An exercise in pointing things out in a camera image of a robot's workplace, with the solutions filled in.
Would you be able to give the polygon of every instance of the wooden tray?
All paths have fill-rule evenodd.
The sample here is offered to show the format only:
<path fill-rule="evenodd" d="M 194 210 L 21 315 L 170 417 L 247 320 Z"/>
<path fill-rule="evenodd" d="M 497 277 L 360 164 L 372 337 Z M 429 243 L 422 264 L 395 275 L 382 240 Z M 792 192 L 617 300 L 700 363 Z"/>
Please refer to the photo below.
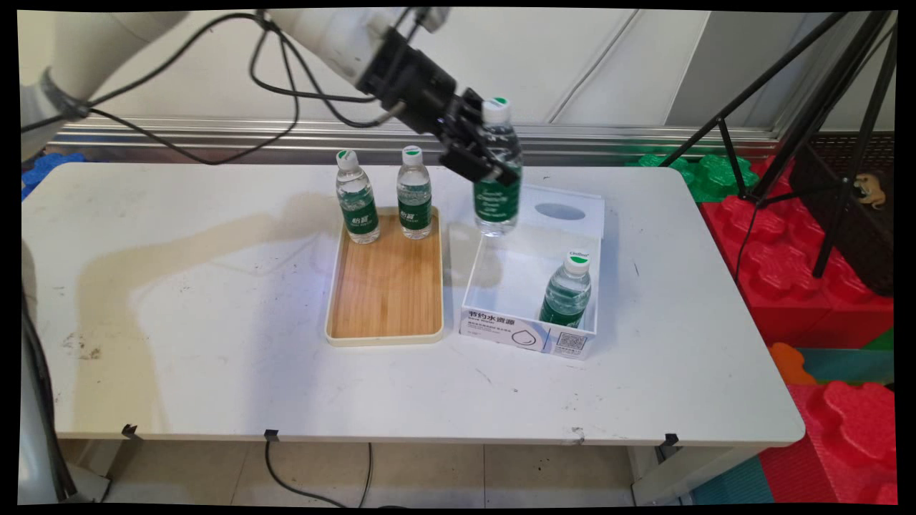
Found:
<path fill-rule="evenodd" d="M 368 245 L 341 228 L 325 336 L 331 345 L 431 344 L 442 338 L 442 221 L 406 238 L 397 207 L 378 208 L 381 236 Z"/>

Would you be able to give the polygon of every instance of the floor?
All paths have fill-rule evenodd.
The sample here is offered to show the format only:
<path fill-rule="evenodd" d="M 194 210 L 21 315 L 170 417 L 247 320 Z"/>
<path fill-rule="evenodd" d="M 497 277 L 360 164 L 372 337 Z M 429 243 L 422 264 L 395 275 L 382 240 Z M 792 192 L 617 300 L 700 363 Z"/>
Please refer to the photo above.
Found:
<path fill-rule="evenodd" d="M 105 502 L 323 507 L 270 477 L 263 443 L 128 441 Z M 373 444 L 368 508 L 556 508 L 633 506 L 625 447 Z M 366 444 L 276 443 L 284 481 L 359 503 Z"/>

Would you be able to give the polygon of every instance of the open box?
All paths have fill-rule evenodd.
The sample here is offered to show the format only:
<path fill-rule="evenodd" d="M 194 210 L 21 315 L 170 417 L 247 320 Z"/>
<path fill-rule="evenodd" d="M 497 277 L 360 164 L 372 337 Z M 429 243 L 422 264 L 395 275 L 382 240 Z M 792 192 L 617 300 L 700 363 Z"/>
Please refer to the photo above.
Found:
<path fill-rule="evenodd" d="M 500 344 L 585 359 L 597 333 L 605 200 L 597 195 L 523 186 L 518 225 L 483 237 L 462 301 L 459 332 Z M 592 294 L 578 328 L 538 320 L 544 292 L 566 253 L 592 254 Z"/>

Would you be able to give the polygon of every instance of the green bottle label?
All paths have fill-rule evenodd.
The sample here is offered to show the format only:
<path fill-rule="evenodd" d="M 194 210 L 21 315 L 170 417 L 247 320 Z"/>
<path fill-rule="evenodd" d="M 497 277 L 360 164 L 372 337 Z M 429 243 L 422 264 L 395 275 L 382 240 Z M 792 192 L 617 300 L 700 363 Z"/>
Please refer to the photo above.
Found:
<path fill-rule="evenodd" d="M 511 186 L 496 181 L 474 183 L 474 211 L 486 222 L 505 222 L 518 214 L 518 192 L 521 177 Z"/>
<path fill-rule="evenodd" d="M 343 211 L 343 222 L 346 224 L 346 230 L 355 235 L 364 235 L 371 233 L 378 227 L 378 213 L 376 212 L 376 200 L 369 201 L 369 204 L 353 211 Z"/>
<path fill-rule="evenodd" d="M 408 205 L 398 201 L 401 225 L 405 229 L 417 231 L 425 229 L 432 221 L 432 198 L 420 205 Z"/>
<path fill-rule="evenodd" d="M 585 310 L 575 314 L 558 313 L 547 303 L 547 299 L 544 299 L 544 303 L 540 306 L 540 317 L 538 318 L 542 322 L 556 323 L 567 327 L 579 327 L 579 321 L 582 319 L 582 313 L 584 312 Z"/>

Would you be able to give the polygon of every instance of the plastic bottle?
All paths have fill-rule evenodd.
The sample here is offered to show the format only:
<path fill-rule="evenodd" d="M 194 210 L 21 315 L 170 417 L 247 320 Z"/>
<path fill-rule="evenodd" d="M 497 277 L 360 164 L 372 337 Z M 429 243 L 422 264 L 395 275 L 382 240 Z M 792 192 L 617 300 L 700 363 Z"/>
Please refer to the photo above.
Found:
<path fill-rule="evenodd" d="M 571 250 L 563 265 L 553 272 L 547 284 L 540 320 L 568 327 L 578 327 L 588 299 L 592 295 L 592 280 L 588 275 L 591 257 L 583 250 Z"/>
<path fill-rule="evenodd" d="M 518 193 L 521 190 L 521 145 L 509 123 L 509 102 L 492 98 L 483 105 L 483 137 L 494 156 L 518 174 L 518 181 L 503 186 L 493 177 L 474 184 L 475 221 L 485 236 L 502 236 L 518 221 Z"/>
<path fill-rule="evenodd" d="M 341 203 L 347 233 L 358 244 L 372 243 L 381 230 L 369 177 L 359 167 L 356 152 L 352 150 L 337 153 L 337 166 L 337 200 Z"/>
<path fill-rule="evenodd" d="M 423 239 L 432 231 L 432 186 L 423 166 L 423 151 L 411 145 L 401 150 L 404 163 L 398 172 L 398 211 L 401 232 L 410 239 Z"/>

